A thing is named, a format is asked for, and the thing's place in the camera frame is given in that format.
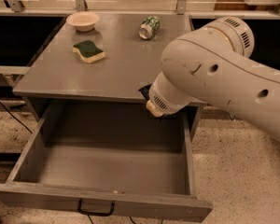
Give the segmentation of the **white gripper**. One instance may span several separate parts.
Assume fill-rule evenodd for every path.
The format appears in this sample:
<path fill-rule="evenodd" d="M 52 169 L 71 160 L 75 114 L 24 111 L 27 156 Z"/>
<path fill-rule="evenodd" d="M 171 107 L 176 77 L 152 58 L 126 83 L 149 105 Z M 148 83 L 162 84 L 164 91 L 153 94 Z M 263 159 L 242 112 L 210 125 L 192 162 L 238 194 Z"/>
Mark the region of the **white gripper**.
<path fill-rule="evenodd" d="M 185 106 L 193 98 L 171 84 L 163 73 L 160 73 L 149 90 L 147 110 L 156 118 L 171 115 Z"/>

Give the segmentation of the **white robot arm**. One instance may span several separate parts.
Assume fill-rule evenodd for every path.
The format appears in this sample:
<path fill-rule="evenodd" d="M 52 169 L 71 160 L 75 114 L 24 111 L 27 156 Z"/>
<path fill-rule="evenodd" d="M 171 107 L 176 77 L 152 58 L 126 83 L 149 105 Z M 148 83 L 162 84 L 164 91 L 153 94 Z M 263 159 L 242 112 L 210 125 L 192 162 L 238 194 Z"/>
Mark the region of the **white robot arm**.
<path fill-rule="evenodd" d="M 254 36 L 236 17 L 222 17 L 170 42 L 148 92 L 156 117 L 195 99 L 254 125 L 280 142 L 280 70 L 250 59 Z"/>

